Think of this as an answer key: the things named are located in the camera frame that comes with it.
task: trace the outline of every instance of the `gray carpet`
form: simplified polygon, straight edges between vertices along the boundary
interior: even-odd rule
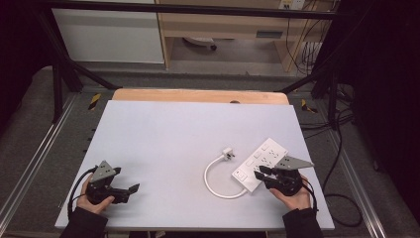
[[[273,91],[288,85],[290,80],[268,76],[209,76],[160,73],[107,73],[103,75],[110,81],[129,87],[201,88]],[[83,150],[88,149],[88,138],[94,136],[105,103],[112,92],[103,92],[93,111],[87,110],[94,95],[96,83],[86,80],[93,86],[89,92],[80,93],[61,132],[56,138],[48,156],[37,173],[20,207],[16,211],[7,232],[29,231],[57,234],[53,227],[59,213],[58,205],[65,199],[71,183],[83,160]],[[22,108],[11,119],[10,125],[0,138],[0,166],[3,169],[0,179],[0,203],[3,204],[25,169],[32,154],[51,125],[53,100],[51,74],[39,72],[24,99]],[[302,95],[308,95],[311,85],[306,85],[299,93],[291,93],[290,103],[296,108],[301,123],[322,122],[319,113],[302,111]],[[310,97],[304,96],[308,104],[314,106]],[[376,172],[356,125],[343,127],[345,148],[356,166],[367,193],[374,205],[382,225],[389,237],[420,237],[420,229],[411,213],[402,202],[387,174]],[[315,132],[304,133],[304,136]],[[306,140],[308,150],[316,165],[320,182],[325,179],[336,155],[327,132]],[[334,170],[326,192],[352,196],[340,165]],[[341,199],[329,198],[331,213],[346,222],[357,220],[356,210]],[[370,237],[365,224],[349,228],[336,224],[333,231],[325,231],[326,237]],[[270,237],[283,237],[283,232],[270,232]]]

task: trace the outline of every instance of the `white cable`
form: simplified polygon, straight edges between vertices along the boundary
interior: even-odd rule
[[[215,164],[216,162],[218,162],[218,161],[220,161],[220,160],[222,160],[222,159],[225,159],[225,160],[231,160],[231,157],[233,156],[233,154],[232,154],[232,149],[230,149],[230,148],[227,148],[227,149],[225,149],[224,151],[223,151],[223,155],[221,155],[219,158],[217,158],[216,160],[214,160],[212,163],[210,163],[208,166],[207,166],[207,168],[206,168],[206,170],[204,171],[204,182],[206,183],[206,186],[207,186],[207,188],[209,189],[209,191],[211,192],[211,193],[213,193],[213,195],[215,195],[215,196],[218,196],[218,197],[221,197],[221,198],[225,198],[225,199],[234,199],[234,198],[238,198],[238,197],[240,197],[240,196],[242,196],[242,195],[244,195],[245,193],[247,193],[247,190],[244,188],[240,193],[238,193],[238,194],[236,194],[236,195],[221,195],[221,194],[219,194],[219,193],[217,193],[216,191],[214,191],[211,187],[210,187],[210,185],[209,185],[209,183],[208,183],[208,181],[207,181],[207,171],[209,170],[209,168],[213,165],[213,164]]]

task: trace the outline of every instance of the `white table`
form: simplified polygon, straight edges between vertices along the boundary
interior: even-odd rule
[[[238,193],[242,188],[231,172],[268,137],[289,156],[310,161],[289,105],[109,101],[75,180],[105,160],[122,168],[113,187],[140,184],[128,203],[103,213],[110,230],[278,230],[287,209],[263,184],[222,199],[203,180],[207,165],[231,147],[235,159],[214,165],[208,180],[219,193]],[[321,228],[334,229],[314,170],[300,172],[315,188]],[[64,206],[55,226],[67,222]]]

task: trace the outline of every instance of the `human hand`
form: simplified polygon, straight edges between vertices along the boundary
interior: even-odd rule
[[[307,186],[308,185],[308,178],[306,178],[303,175],[300,175],[302,177],[303,183]],[[286,196],[283,193],[281,193],[281,191],[275,189],[275,188],[270,188],[269,191],[279,200],[281,200],[286,206],[287,208],[289,208],[290,210],[294,210],[294,209],[305,209],[305,208],[310,208],[311,207],[311,201],[310,201],[310,197],[309,197],[309,191],[306,190],[306,188],[302,187],[300,188],[300,190],[292,195],[292,196]]]
[[[92,178],[93,174],[89,176],[89,178],[87,178],[87,180],[83,183],[83,186],[81,188],[81,193],[82,196],[77,200],[77,206],[80,208],[83,208],[85,210],[88,210],[90,212],[93,212],[95,214],[100,214],[103,210],[105,210],[111,203],[112,201],[115,199],[114,196],[108,196],[106,199],[104,199],[101,203],[99,204],[92,204],[88,199],[86,194],[86,189],[87,186],[89,184],[90,179]]]

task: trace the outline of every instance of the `plug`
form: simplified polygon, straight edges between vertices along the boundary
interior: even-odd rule
[[[232,148],[228,147],[225,150],[223,150],[223,159],[225,161],[229,161],[232,160],[232,157],[235,157],[234,155],[234,150],[232,150]]]

